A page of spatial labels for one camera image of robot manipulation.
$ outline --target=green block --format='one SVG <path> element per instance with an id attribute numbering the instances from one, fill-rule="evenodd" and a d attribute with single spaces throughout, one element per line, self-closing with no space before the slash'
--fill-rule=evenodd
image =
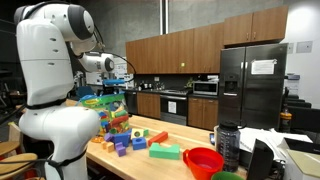
<path id="1" fill-rule="evenodd" d="M 149 148 L 149 157 L 162 159 L 180 159 L 180 145 L 173 144 L 171 147 L 161 147 L 159 143 L 152 143 Z"/>
<path id="2" fill-rule="evenodd" d="M 149 135 L 149 129 L 143 130 L 143 136 L 146 137 Z"/>

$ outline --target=stainless steel refrigerator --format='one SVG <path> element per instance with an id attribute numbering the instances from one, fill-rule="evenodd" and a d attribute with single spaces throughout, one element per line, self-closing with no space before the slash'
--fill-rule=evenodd
<path id="1" fill-rule="evenodd" d="M 279 127 L 287 44 L 221 51 L 218 121 Z"/>

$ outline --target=orange block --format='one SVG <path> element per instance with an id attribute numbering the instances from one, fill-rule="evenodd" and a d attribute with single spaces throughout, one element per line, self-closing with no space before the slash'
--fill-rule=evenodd
<path id="1" fill-rule="evenodd" d="M 154 136 L 153 138 L 149 139 L 148 146 L 151 146 L 153 142 L 161 143 L 162 141 L 168 139 L 168 132 L 162 131 L 160 134 Z"/>
<path id="2" fill-rule="evenodd" d="M 113 144 L 113 142 L 107 142 L 107 143 L 106 143 L 106 146 L 107 146 L 107 151 L 108 151 L 108 152 L 114 151 L 114 144 Z"/>
<path id="3" fill-rule="evenodd" d="M 106 141 L 101 142 L 101 145 L 102 145 L 102 149 L 107 149 L 107 142 Z"/>

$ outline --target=kitchen cabinet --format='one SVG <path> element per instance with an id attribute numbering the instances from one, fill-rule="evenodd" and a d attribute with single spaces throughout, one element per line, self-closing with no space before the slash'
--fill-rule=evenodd
<path id="1" fill-rule="evenodd" d="M 189 98 L 188 125 L 213 130 L 218 124 L 218 100 Z"/>
<path id="2" fill-rule="evenodd" d="M 190 73 L 193 61 L 194 29 L 161 35 L 159 73 Z"/>
<path id="3" fill-rule="evenodd" d="M 160 119 L 160 95 L 137 93 L 138 114 Z"/>
<path id="4" fill-rule="evenodd" d="M 226 18 L 224 45 L 261 41 L 280 42 L 285 37 L 288 6 Z"/>
<path id="5" fill-rule="evenodd" d="M 193 69 L 190 73 L 219 73 L 223 23 L 195 28 Z"/>
<path id="6" fill-rule="evenodd" d="M 127 61 L 129 61 L 132 66 L 135 68 L 136 72 L 142 72 L 142 65 L 143 64 L 143 46 L 144 46 L 144 40 L 135 40 L 135 41 L 129 41 L 126 42 L 126 58 Z M 134 70 L 131 65 L 128 64 L 127 66 L 127 72 L 130 74 L 134 74 Z"/>
<path id="7" fill-rule="evenodd" d="M 159 36 L 126 43 L 127 60 L 134 66 L 137 74 L 158 73 L 159 52 Z M 128 73 L 134 73 L 130 65 Z"/>

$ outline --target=gray wall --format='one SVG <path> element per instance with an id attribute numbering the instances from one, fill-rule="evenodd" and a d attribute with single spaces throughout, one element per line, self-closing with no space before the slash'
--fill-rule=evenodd
<path id="1" fill-rule="evenodd" d="M 125 56 L 125 42 L 160 35 L 160 0 L 80 0 L 92 15 L 106 50 Z M 277 7 L 283 0 L 168 0 L 169 32 L 223 22 Z"/>

